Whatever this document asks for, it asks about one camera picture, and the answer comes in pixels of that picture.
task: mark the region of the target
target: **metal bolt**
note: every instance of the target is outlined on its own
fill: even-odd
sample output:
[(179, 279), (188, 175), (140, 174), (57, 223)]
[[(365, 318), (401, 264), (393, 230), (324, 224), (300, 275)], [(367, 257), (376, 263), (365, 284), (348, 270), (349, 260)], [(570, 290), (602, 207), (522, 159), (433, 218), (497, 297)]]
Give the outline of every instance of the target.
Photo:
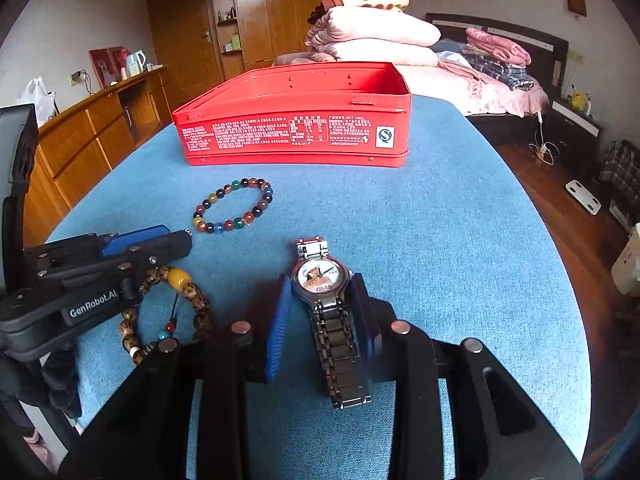
[(161, 339), (158, 342), (158, 350), (164, 354), (173, 352), (176, 348), (178, 348), (178, 342), (173, 337)]
[(397, 334), (405, 335), (409, 333), (409, 330), (411, 330), (411, 325), (406, 321), (398, 319), (391, 324), (391, 330)]
[(231, 332), (238, 335), (244, 335), (251, 330), (251, 323), (248, 321), (236, 321), (231, 325)]
[(465, 348), (474, 354), (479, 354), (482, 351), (482, 342), (470, 337), (469, 339), (465, 339)]

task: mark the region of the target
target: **power cord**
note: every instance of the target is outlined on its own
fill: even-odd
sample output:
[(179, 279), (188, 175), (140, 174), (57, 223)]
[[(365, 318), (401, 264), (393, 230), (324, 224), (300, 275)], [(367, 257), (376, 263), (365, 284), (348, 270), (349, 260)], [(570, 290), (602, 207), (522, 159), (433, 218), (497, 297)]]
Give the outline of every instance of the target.
[(533, 143), (529, 144), (529, 147), (542, 162), (552, 166), (554, 164), (554, 155), (551, 153), (551, 147), (553, 146), (556, 149), (556, 156), (560, 155), (560, 150), (558, 150), (558, 147), (554, 143), (545, 142), (545, 137), (542, 133), (542, 114), (540, 112), (538, 112), (538, 122), (540, 123), (540, 144), (538, 144), (538, 138), (536, 136), (538, 132), (536, 131), (533, 134)]
[(84, 87), (86, 88), (86, 91), (89, 95), (95, 95), (96, 92), (91, 92), (91, 76), (89, 75), (89, 73), (86, 70), (81, 70), (80, 71), (81, 74), (84, 74)]

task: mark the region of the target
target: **red tin box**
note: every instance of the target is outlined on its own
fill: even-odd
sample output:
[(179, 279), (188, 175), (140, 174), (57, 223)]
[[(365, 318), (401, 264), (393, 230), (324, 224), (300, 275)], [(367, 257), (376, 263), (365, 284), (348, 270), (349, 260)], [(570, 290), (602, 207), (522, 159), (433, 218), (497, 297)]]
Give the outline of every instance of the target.
[(391, 63), (251, 70), (172, 115), (190, 164), (402, 166), (411, 93)]

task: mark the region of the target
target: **watch face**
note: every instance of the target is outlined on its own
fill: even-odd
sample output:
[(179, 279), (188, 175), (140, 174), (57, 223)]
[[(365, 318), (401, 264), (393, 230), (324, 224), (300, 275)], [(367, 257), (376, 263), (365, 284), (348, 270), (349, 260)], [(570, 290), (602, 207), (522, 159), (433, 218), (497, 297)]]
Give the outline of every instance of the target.
[(298, 270), (298, 283), (309, 292), (324, 294), (338, 288), (343, 270), (332, 260), (309, 260)]

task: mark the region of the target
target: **colorful bead bracelet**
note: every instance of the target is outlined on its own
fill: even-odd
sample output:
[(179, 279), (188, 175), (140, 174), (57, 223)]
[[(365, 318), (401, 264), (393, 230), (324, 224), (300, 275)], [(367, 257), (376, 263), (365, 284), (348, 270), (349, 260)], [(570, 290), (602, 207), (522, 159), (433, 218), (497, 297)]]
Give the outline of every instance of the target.
[[(191, 303), (195, 311), (195, 315), (193, 316), (193, 326), (196, 329), (193, 338), (194, 341), (204, 339), (211, 335), (214, 328), (210, 310), (211, 304), (209, 299), (200, 291), (200, 288), (193, 283), (191, 276), (184, 270), (171, 266), (150, 269), (146, 272), (145, 281), (140, 285), (140, 294), (144, 296), (148, 293), (149, 288), (160, 282), (169, 283), (169, 285)], [(140, 338), (136, 334), (136, 321), (138, 320), (137, 307), (132, 306), (122, 311), (122, 317), (124, 319), (118, 326), (118, 331), (122, 336), (122, 347), (125, 349), (125, 352), (131, 356), (133, 364), (135, 365), (139, 365), (144, 358), (152, 352), (156, 345), (158, 345), (159, 341), (173, 338), (175, 331), (173, 315), (172, 319), (164, 327), (164, 330), (158, 333), (158, 341), (149, 343), (146, 346), (142, 345)]]
[[(235, 220), (227, 220), (225, 222), (212, 222), (204, 221), (204, 212), (215, 204), (225, 195), (228, 195), (232, 191), (236, 191), (241, 187), (255, 187), (262, 192), (262, 198), (258, 200), (256, 205), (251, 211), (247, 211), (244, 215), (239, 216)], [(265, 209), (269, 207), (269, 204), (273, 200), (273, 189), (271, 184), (265, 182), (263, 178), (244, 178), (242, 180), (234, 180), (231, 184), (221, 187), (215, 193), (211, 193), (208, 198), (202, 201), (202, 204), (196, 207), (196, 211), (193, 214), (193, 225), (201, 233), (217, 233), (221, 234), (224, 231), (232, 231), (233, 229), (242, 229), (245, 225), (249, 225), (258, 216), (261, 216)]]

